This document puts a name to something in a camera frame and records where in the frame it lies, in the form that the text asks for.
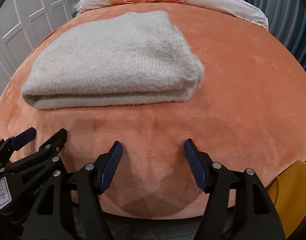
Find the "orange plush bed blanket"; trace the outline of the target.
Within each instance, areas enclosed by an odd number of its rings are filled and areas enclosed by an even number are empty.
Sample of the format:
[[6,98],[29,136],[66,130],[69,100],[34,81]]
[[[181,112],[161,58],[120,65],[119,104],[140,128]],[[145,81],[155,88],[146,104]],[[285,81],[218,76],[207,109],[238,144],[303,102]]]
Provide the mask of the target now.
[[[37,110],[20,95],[43,49],[69,29],[129,11],[163,10],[205,67],[186,102]],[[37,137],[12,156],[29,155],[61,128],[61,158],[76,171],[115,141],[123,156],[100,202],[107,213],[148,219],[203,214],[207,195],[195,183],[183,143],[228,169],[255,170],[269,185],[306,159],[306,72],[274,36],[250,22],[177,3],[136,3],[87,11],[46,37],[17,69],[0,97],[0,139],[33,127]]]

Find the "cream knit sweater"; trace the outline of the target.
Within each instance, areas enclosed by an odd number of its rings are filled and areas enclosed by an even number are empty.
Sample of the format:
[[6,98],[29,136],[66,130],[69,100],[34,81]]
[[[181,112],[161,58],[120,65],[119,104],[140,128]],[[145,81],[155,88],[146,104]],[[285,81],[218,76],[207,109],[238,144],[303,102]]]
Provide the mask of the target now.
[[127,12],[54,40],[33,62],[21,96],[37,109],[181,102],[203,78],[167,12]]

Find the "yellow garment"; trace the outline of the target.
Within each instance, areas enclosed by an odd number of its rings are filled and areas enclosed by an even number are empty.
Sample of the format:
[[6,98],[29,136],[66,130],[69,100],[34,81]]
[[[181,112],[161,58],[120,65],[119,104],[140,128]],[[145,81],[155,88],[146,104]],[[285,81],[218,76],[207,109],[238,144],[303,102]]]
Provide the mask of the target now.
[[279,174],[267,192],[290,237],[306,216],[306,162],[298,160]]

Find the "white pillow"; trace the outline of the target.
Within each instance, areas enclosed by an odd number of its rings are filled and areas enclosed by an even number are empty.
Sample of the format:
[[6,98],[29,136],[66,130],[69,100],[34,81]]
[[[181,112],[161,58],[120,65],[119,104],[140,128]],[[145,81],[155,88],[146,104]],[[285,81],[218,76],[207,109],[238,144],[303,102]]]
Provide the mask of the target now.
[[[268,18],[258,7],[244,0],[188,0],[186,3],[201,8],[206,8],[240,18],[269,30]],[[109,0],[79,0],[77,12],[79,14],[103,7],[113,6]]]

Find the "grey pleated curtain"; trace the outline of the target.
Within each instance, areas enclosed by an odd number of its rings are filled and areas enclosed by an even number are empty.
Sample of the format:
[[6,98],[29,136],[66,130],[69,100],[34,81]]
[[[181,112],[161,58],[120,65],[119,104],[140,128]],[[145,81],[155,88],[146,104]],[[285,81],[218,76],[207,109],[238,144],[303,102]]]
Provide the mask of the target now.
[[301,0],[247,0],[268,18],[269,32],[306,72],[306,7]]

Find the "white panelled wardrobe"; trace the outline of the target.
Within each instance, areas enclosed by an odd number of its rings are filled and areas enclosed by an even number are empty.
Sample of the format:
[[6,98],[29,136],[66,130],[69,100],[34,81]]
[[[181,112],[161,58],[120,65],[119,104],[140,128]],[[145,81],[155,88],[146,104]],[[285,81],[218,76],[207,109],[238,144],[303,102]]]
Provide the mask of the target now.
[[5,0],[0,8],[0,96],[31,51],[75,13],[79,0]]

